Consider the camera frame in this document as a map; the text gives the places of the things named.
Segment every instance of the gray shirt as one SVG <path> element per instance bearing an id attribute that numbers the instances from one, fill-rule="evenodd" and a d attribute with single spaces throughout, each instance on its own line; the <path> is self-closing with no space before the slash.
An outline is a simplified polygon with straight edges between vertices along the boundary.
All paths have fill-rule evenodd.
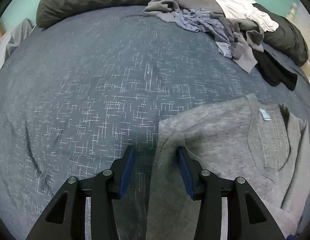
<path id="1" fill-rule="evenodd" d="M 263 119 L 260 108 L 270 121 Z M 200 201 L 190 200 L 186 193 L 175 159 L 180 146 L 221 178 L 245 177 L 284 236 L 295 233 L 310 190 L 307 121 L 284 105 L 258 103 L 254 94 L 161 121 L 150 185 L 148 240 L 194 238 Z M 223 206 L 221 239 L 227 238 L 226 229 Z"/>

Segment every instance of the bed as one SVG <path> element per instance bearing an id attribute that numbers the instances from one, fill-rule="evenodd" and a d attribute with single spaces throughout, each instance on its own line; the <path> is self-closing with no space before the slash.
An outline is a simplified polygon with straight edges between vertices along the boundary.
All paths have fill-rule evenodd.
<path id="1" fill-rule="evenodd" d="M 144 8 L 105 8 L 35 28 L 0 71 L 0 217 L 16 240 L 68 177 L 109 168 L 127 145 L 137 157 L 127 194 L 114 201 L 116 224 L 120 239 L 145 239 L 158 123 L 200 104 L 254 93 L 307 119 L 310 136 L 310 84 L 286 55 L 263 44 L 298 74 L 293 92 L 271 87 L 255 68 L 245 73 L 209 35 Z M 310 194 L 300 229 L 309 219 Z"/>

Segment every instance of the blue rubber pad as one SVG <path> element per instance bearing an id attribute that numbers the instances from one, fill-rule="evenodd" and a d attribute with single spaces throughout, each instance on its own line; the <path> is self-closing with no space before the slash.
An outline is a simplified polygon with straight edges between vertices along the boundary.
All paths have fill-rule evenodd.
<path id="1" fill-rule="evenodd" d="M 182 174 L 186 192 L 191 197 L 191 199 L 194 200 L 195 192 L 193 188 L 192 176 L 186 164 L 184 155 L 182 154 L 182 151 L 179 148 L 177 149 L 177 158 L 178 158 L 178 166 Z"/>
<path id="2" fill-rule="evenodd" d="M 133 171 L 135 159 L 136 159 L 135 148 L 132 147 L 132 149 L 129 153 L 129 157 L 127 159 L 127 162 L 125 164 L 125 167 L 122 171 L 122 176 L 120 177 L 120 188 L 119 188 L 119 192 L 118 192 L 118 195 L 120 198 L 122 198 L 122 196 L 124 196 L 124 194 L 126 193 L 126 190 L 128 188 L 128 184 L 129 184 L 131 173 Z"/>

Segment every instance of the patterned fabric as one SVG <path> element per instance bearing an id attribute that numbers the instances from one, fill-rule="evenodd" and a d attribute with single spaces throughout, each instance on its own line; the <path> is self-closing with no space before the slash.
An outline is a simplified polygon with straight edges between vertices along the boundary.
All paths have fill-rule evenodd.
<path id="1" fill-rule="evenodd" d="M 90 11 L 35 29 L 0 71 L 0 216 L 17 240 L 69 176 L 92 177 L 128 144 L 137 159 L 114 201 L 120 239 L 145 239 L 160 120 L 249 93 L 309 122 L 310 85 L 294 92 L 248 75 L 206 33 L 144 15 L 144 6 Z M 291 60 L 263 45 L 291 71 Z M 304 221 L 310 218 L 310 195 Z M 87 213 L 90 209 L 87 201 Z M 90 221 L 86 222 L 89 239 Z"/>

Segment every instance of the clothing label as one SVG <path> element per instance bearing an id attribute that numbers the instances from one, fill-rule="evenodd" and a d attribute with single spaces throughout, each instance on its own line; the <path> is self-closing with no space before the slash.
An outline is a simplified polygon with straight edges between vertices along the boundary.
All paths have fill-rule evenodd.
<path id="1" fill-rule="evenodd" d="M 260 112 L 263 116 L 264 121 L 271 121 L 272 120 L 270 115 L 264 109 L 260 108 Z"/>

